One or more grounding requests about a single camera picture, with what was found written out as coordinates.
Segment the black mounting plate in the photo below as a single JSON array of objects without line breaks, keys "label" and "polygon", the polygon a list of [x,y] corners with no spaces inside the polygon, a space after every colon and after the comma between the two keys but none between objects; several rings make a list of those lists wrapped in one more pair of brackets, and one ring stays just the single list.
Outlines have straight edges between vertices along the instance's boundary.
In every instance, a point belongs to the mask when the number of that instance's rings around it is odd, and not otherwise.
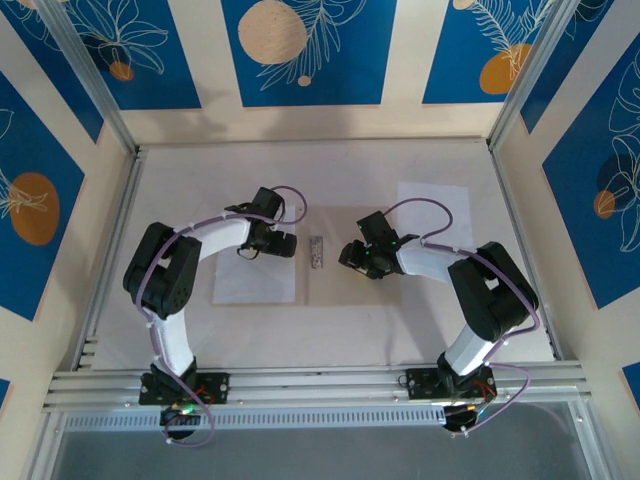
[{"label": "black mounting plate", "polygon": [[[452,397],[445,385],[440,381],[438,369],[434,368],[410,368],[406,371],[406,387],[409,392],[409,400],[451,400]],[[489,367],[481,367],[473,375],[473,380],[485,383],[495,390],[493,372]],[[465,385],[464,389],[456,396],[456,399],[483,399],[482,388],[472,381]]]},{"label": "black mounting plate", "polygon": [[[166,393],[154,388],[155,384],[151,373],[142,375],[142,386],[138,400],[140,405],[172,405],[180,400],[175,395],[172,395],[171,398],[165,398]],[[205,404],[225,405],[227,403],[227,395],[229,393],[228,373],[196,373],[194,385],[194,391],[203,390],[198,394],[198,397]]]}]

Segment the purple cable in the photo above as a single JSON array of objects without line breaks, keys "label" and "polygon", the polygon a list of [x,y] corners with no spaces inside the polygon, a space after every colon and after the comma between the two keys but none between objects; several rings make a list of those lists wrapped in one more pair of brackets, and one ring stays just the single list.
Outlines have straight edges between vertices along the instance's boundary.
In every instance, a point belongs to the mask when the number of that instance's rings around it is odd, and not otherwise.
[{"label": "purple cable", "polygon": [[209,435],[207,436],[207,438],[205,438],[204,440],[202,440],[200,442],[196,442],[196,443],[185,443],[185,442],[178,442],[178,441],[172,440],[168,436],[168,426],[167,426],[167,428],[165,428],[163,433],[164,433],[165,438],[167,439],[167,441],[172,445],[178,445],[180,447],[187,447],[187,448],[197,448],[197,447],[202,447],[202,446],[208,444],[211,440],[213,440],[213,436],[214,436],[214,432],[215,432],[215,430],[214,430],[214,418],[213,418],[213,414],[211,413],[211,411],[209,409],[209,406],[206,405],[202,400],[200,400],[200,397],[198,397],[195,394],[195,392],[193,390],[191,390],[191,388],[189,388],[189,386],[186,383],[184,383],[182,381],[182,379],[171,370],[171,368],[169,368],[169,365],[167,364],[167,362],[163,358],[163,356],[162,356],[162,348],[160,347],[160,340],[158,339],[159,335],[158,335],[158,331],[157,331],[157,327],[155,325],[155,322],[153,321],[153,318],[151,317],[151,315],[142,306],[143,293],[146,290],[147,285],[149,284],[149,280],[151,279],[151,275],[153,274],[153,271],[155,270],[155,268],[160,263],[160,260],[162,259],[163,255],[167,252],[167,250],[171,247],[171,245],[173,245],[182,235],[184,235],[186,233],[190,233],[190,232],[193,232],[193,231],[198,230],[200,228],[207,227],[209,225],[213,225],[214,223],[223,222],[225,220],[233,220],[233,219],[257,219],[257,220],[262,220],[264,222],[267,222],[267,223],[270,223],[270,224],[273,224],[273,225],[295,225],[295,224],[301,222],[302,219],[307,215],[307,210],[308,210],[307,199],[304,197],[304,195],[302,195],[302,193],[299,190],[297,190],[297,189],[295,189],[293,187],[289,187],[287,185],[278,185],[277,187],[274,187],[271,190],[290,190],[290,191],[294,192],[295,194],[297,194],[300,197],[300,199],[302,200],[302,204],[303,204],[302,215],[300,215],[300,217],[297,218],[296,220],[293,220],[293,221],[290,221],[290,222],[274,220],[274,219],[269,218],[269,217],[263,217],[261,215],[254,215],[254,214],[250,214],[250,213],[234,213],[234,214],[230,214],[230,215],[219,215],[217,217],[213,217],[213,218],[209,218],[207,220],[203,220],[201,222],[196,223],[192,227],[186,227],[186,228],[183,228],[182,230],[180,230],[178,232],[175,232],[169,238],[169,240],[167,240],[165,242],[165,244],[162,245],[162,247],[160,247],[160,250],[158,250],[158,253],[156,253],[156,256],[153,258],[153,260],[151,261],[151,264],[149,265],[149,268],[145,272],[144,277],[142,277],[142,282],[140,283],[140,288],[138,289],[138,294],[136,295],[136,308],[145,317],[145,319],[147,320],[147,323],[151,325],[150,335],[151,335],[151,345],[153,347],[153,351],[158,356],[158,360],[159,360],[161,366],[163,367],[163,369],[165,370],[165,372],[167,372],[169,374],[169,376],[187,393],[187,395],[189,395],[189,397],[191,397],[191,399],[194,400],[196,402],[196,404],[198,404],[198,406],[204,411],[205,415],[207,416],[207,418],[209,420],[209,425],[211,426],[211,429],[209,431]]},{"label": "purple cable", "polygon": [[498,409],[495,412],[493,412],[491,415],[489,415],[486,418],[486,420],[483,420],[480,423],[476,423],[473,427],[469,427],[466,430],[463,430],[463,431],[460,431],[460,432],[455,432],[455,433],[453,433],[454,436],[460,436],[460,435],[467,436],[471,432],[473,432],[474,430],[477,430],[478,428],[483,426],[485,423],[488,423],[491,420],[495,419],[498,415],[500,415],[507,408],[509,408],[513,404],[513,402],[515,402],[524,393],[524,391],[527,388],[529,388],[529,385],[531,385],[531,374],[529,373],[529,371],[526,368],[518,367],[516,365],[509,365],[508,363],[493,363],[493,362],[491,363],[491,366],[493,368],[497,368],[498,370],[513,370],[513,371],[521,372],[525,376],[524,385],[522,385],[522,388],[520,388],[520,390],[518,390],[518,393],[516,393],[509,400],[507,400],[505,403],[500,405],[500,407],[498,407]]},{"label": "purple cable", "polygon": [[[430,198],[421,198],[421,197],[408,198],[406,200],[402,200],[401,202],[396,203],[393,207],[391,207],[386,212],[384,212],[384,215],[387,215],[388,213],[392,212],[393,210],[395,210],[399,206],[404,205],[405,203],[409,203],[409,202],[427,202],[427,203],[432,203],[432,204],[437,205],[438,207],[440,207],[442,210],[444,210],[445,213],[447,214],[447,216],[449,217],[449,222],[447,223],[447,225],[445,225],[442,228],[439,228],[438,230],[434,230],[433,232],[429,232],[429,233],[423,235],[422,237],[420,237],[420,243],[421,243],[421,245],[423,247],[430,248],[432,250],[440,250],[440,251],[452,252],[452,253],[456,253],[456,254],[465,255],[467,257],[471,257],[474,260],[480,262],[482,265],[484,265],[489,270],[491,270],[500,280],[502,280],[511,289],[511,291],[513,291],[513,293],[518,297],[518,300],[520,300],[522,302],[522,304],[525,306],[525,308],[527,309],[527,311],[531,315],[531,318],[533,319],[533,325],[531,327],[526,327],[526,328],[522,328],[520,330],[516,330],[515,332],[507,333],[506,335],[504,335],[502,337],[502,339],[499,342],[496,342],[496,344],[493,346],[493,348],[484,357],[484,361],[485,362],[488,362],[489,359],[498,351],[498,349],[509,338],[512,338],[512,337],[515,337],[515,336],[518,336],[518,335],[524,335],[525,333],[530,333],[530,332],[533,332],[533,331],[537,330],[538,328],[540,328],[540,317],[538,317],[538,314],[536,313],[536,309],[533,307],[533,305],[531,304],[529,299],[511,281],[511,279],[509,277],[507,277],[504,273],[502,273],[502,271],[498,267],[496,267],[494,264],[489,262],[486,258],[478,255],[475,252],[470,252],[469,250],[464,250],[464,249],[461,249],[461,248],[450,247],[448,245],[440,245],[438,243],[427,242],[427,238],[432,237],[433,235],[437,235],[438,233],[442,233],[442,232],[446,231],[453,224],[453,213],[451,213],[451,210],[449,210],[449,208],[446,205],[438,202],[437,200],[433,200],[433,199],[430,199]],[[473,430],[475,430],[478,427],[484,425],[485,423],[493,420],[496,416],[498,416],[500,413],[505,411],[513,402],[515,402],[518,399],[518,397],[520,397],[524,393],[524,391],[529,387],[529,385],[531,384],[531,374],[526,369],[524,369],[522,367],[518,367],[516,365],[509,365],[509,364],[506,364],[506,363],[491,363],[491,366],[496,367],[498,369],[503,369],[503,370],[516,370],[516,371],[522,372],[526,376],[526,380],[525,380],[524,385],[518,391],[518,393],[516,393],[513,397],[511,397],[504,405],[502,405],[500,408],[498,408],[489,417],[487,417],[486,420],[474,425],[471,428],[466,429],[464,432],[459,432],[459,433],[454,434],[454,435],[460,435],[460,434],[468,435]]]},{"label": "purple cable", "polygon": [[446,205],[444,205],[443,203],[440,203],[439,201],[433,200],[431,198],[422,198],[422,197],[407,198],[405,200],[402,200],[401,202],[396,203],[393,207],[391,207],[386,212],[384,212],[383,215],[387,216],[391,212],[393,212],[396,208],[404,205],[405,203],[409,203],[409,202],[427,202],[427,203],[432,203],[433,205],[437,205],[442,210],[444,210],[445,213],[447,214],[447,216],[449,217],[449,222],[444,227],[439,228],[438,230],[434,230],[433,232],[427,233],[426,235],[423,235],[422,238],[420,239],[421,241],[423,239],[425,239],[425,238],[432,237],[433,235],[437,235],[439,233],[442,233],[445,230],[448,230],[449,227],[451,227],[451,225],[453,225],[453,213],[451,213],[451,210],[449,210],[446,207]]}]

